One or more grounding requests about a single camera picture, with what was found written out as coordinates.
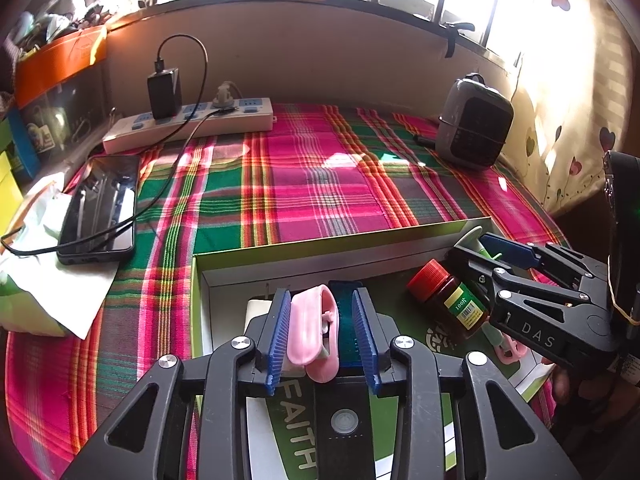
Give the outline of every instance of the human hand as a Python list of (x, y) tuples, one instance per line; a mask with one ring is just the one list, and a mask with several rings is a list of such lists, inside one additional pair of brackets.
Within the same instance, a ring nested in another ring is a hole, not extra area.
[[(543, 358), (542, 362), (543, 364), (552, 364), (546, 358)], [(556, 403), (564, 406), (573, 395), (578, 395), (586, 400), (602, 399), (609, 393), (614, 375), (611, 372), (604, 372), (592, 380), (576, 381), (574, 378), (569, 377), (566, 370), (556, 366), (552, 372), (551, 380), (554, 399)], [(603, 430), (607, 425), (619, 421), (639, 403), (640, 388), (627, 383), (625, 380), (618, 380), (609, 399), (607, 409), (596, 420), (593, 429), (597, 431)]]

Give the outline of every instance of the charging cable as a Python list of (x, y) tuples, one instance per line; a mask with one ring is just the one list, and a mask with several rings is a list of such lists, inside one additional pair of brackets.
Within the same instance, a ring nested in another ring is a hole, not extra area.
[[(207, 82), (207, 70), (209, 68), (209, 57), (207, 55), (207, 49), (202, 44), (202, 42), (200, 40), (198, 40), (197, 38), (194, 38), (193, 36), (190, 36), (189, 34), (174, 34), (174, 35), (169, 36), (168, 38), (166, 38), (160, 44), (160, 47), (158, 47), (158, 56), (157, 56), (157, 59), (156, 59), (156, 62), (155, 62), (156, 71), (158, 69), (160, 69), (159, 70), (160, 72), (162, 72), (162, 70), (164, 70), (164, 60), (162, 60), (162, 58), (160, 57), (160, 52), (161, 52), (162, 47), (164, 46), (164, 44), (167, 41), (171, 40), (172, 38), (189, 38), (190, 40), (193, 40), (196, 43), (198, 43), (200, 45), (201, 49), (202, 49), (202, 53), (204, 55), (204, 74), (203, 74), (203, 77), (202, 77), (202, 84), (200, 86), (200, 93), (198, 94), (198, 101), (196, 102), (196, 105), (194, 106), (193, 111), (191, 112), (191, 115), (189, 116), (188, 119), (186, 119), (178, 128), (176, 128), (174, 131), (172, 131), (169, 135), (167, 135), (167, 136), (163, 137), (161, 140), (158, 140), (157, 142), (153, 143), (151, 146), (145, 148), (143, 151), (149, 150), (149, 149), (157, 146), (158, 144), (164, 143), (170, 137), (173, 137), (176, 133), (178, 133), (181, 129), (183, 129), (184, 126), (196, 114), (196, 111), (198, 110), (198, 106), (200, 105), (200, 101), (202, 100), (202, 95), (204, 94), (204, 86), (205, 86), (205, 84)], [(175, 172), (177, 171), (177, 168), (178, 168), (178, 164), (180, 163), (180, 159), (182, 158), (182, 156), (184, 155), (185, 150), (187, 149), (187, 145), (189, 144), (189, 142), (191, 142), (191, 139), (193, 139), (193, 136), (198, 131), (200, 126), (202, 126), (204, 121), (209, 119), (211, 116), (220, 115), (220, 114), (222, 114), (224, 112), (225, 112), (224, 108), (218, 109), (218, 110), (214, 110), (213, 112), (210, 112), (209, 114), (205, 115), (202, 118), (202, 120), (200, 120), (200, 122), (196, 125), (196, 127), (193, 129), (193, 131), (189, 134), (189, 137), (187, 137), (187, 140), (185, 140), (182, 148), (180, 149), (180, 152), (178, 153), (178, 156), (175, 159), (174, 164), (171, 167), (171, 171), (169, 172), (169, 176), (164, 181), (164, 184), (162, 184), (162, 188), (160, 189), (160, 191), (156, 194), (155, 197), (153, 197), (153, 199), (151, 200), (151, 202), (149, 204), (147, 204), (145, 207), (143, 207), (140, 211), (135, 213), (133, 216), (130, 216), (129, 218), (124, 219), (123, 221), (118, 222), (117, 224), (114, 224), (111, 227), (103, 229), (102, 231), (94, 233), (93, 235), (90, 235), (90, 236), (87, 236), (87, 237), (84, 237), (84, 238), (80, 238), (78, 240), (74, 240), (74, 241), (68, 242), (66, 244), (58, 244), (58, 245), (55, 245), (53, 247), (48, 247), (48, 248), (43, 248), (43, 249), (34, 249), (34, 250), (29, 250), (29, 251), (21, 251), (21, 250), (12, 248), (5, 240), (7, 240), (7, 238), (10, 238), (10, 237), (14, 236), (15, 234), (18, 234), (18, 232), (20, 232), (23, 229), (24, 226), (21, 226), (21, 227), (19, 227), (17, 229), (14, 229), (13, 231), (1, 236), (0, 237), (0, 244), (7, 251), (9, 251), (11, 254), (14, 254), (15, 256), (37, 256), (38, 254), (53, 253), (53, 252), (61, 250), (61, 249), (66, 249), (66, 248), (69, 248), (69, 247), (75, 247), (76, 245), (85, 244), (87, 242), (91, 242), (92, 240), (95, 240), (96, 238), (100, 238), (100, 237), (102, 237), (104, 235), (108, 235), (110, 233), (116, 232), (116, 231), (118, 231), (118, 230), (120, 230), (122, 228), (130, 227), (131, 225), (133, 225), (133, 222), (135, 222), (137, 218), (139, 218), (145, 212), (149, 211), (149, 209), (151, 209), (158, 202), (158, 200), (160, 200), (161, 196), (164, 194), (164, 192), (166, 191), (167, 187), (169, 186), (169, 183), (174, 178)]]

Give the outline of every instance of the power strip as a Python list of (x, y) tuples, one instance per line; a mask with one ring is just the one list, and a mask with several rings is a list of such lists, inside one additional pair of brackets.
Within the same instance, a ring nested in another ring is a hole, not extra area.
[[(172, 130), (184, 122), (193, 112), (194, 106), (183, 106), (175, 117), (159, 121), (153, 118), (151, 112), (121, 119), (102, 138), (104, 151), (111, 155), (150, 146), (170, 134)], [(236, 99), (233, 106), (238, 107), (238, 110), (221, 116), (213, 116), (204, 121), (195, 137), (270, 132), (273, 129), (273, 108), (268, 98)], [(199, 104), (193, 119), (170, 140), (186, 139), (204, 115), (213, 110), (215, 107), (211, 102)]]

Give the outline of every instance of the pink plastic clip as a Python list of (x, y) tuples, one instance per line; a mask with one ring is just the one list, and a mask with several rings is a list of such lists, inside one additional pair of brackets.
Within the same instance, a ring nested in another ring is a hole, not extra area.
[(508, 335), (502, 334), (503, 340), (501, 346), (494, 346), (495, 354), (500, 362), (505, 365), (513, 364), (522, 359), (529, 351), (529, 347), (524, 346), (519, 341), (511, 339)]
[[(316, 383), (326, 383), (338, 373), (338, 307), (325, 285), (315, 286), (291, 298), (287, 357), (305, 367)], [(322, 326), (328, 339), (323, 340)]]

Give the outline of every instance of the curtain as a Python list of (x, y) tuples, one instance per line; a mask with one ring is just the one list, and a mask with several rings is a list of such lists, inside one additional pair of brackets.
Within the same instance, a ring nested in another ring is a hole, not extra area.
[(626, 133), (631, 41), (605, 0), (534, 0), (503, 160), (560, 214), (603, 186)]

